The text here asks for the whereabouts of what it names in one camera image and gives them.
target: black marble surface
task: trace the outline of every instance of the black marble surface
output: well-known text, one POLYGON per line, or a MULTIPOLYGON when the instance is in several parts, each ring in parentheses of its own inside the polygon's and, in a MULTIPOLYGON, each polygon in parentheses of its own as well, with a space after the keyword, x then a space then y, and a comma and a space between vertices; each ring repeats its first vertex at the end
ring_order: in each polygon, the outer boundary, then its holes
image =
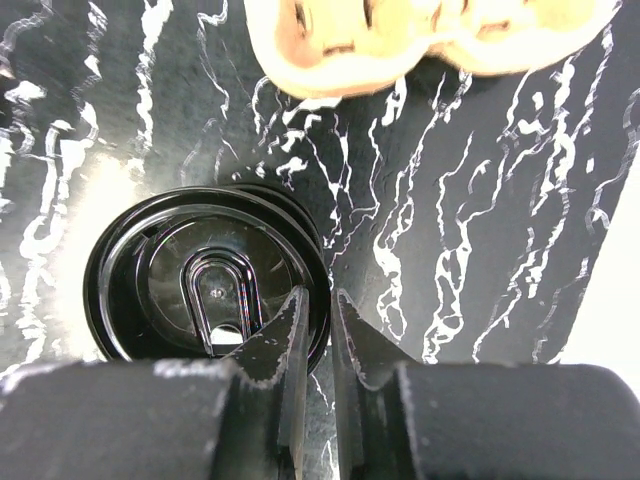
MULTIPOLYGON (((638 146, 638 2, 588 47, 499 79, 424 60, 394 87, 300 102, 242 2, 0 4, 0 371, 98 357, 81 282, 102 229, 181 185, 282 183, 332 280, 428 363, 561 357, 638 146)), ((305 478, 337 474, 329 357, 305 478)))

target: round black lid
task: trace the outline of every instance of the round black lid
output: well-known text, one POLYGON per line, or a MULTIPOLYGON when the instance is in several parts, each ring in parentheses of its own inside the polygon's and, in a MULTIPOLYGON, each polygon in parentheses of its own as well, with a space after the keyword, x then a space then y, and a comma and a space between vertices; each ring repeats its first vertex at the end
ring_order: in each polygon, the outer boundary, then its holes
POLYGON ((264 186, 184 188, 145 200, 98 240, 85 310, 109 358, 216 358, 309 290, 309 371, 329 336, 330 292, 308 212, 264 186))

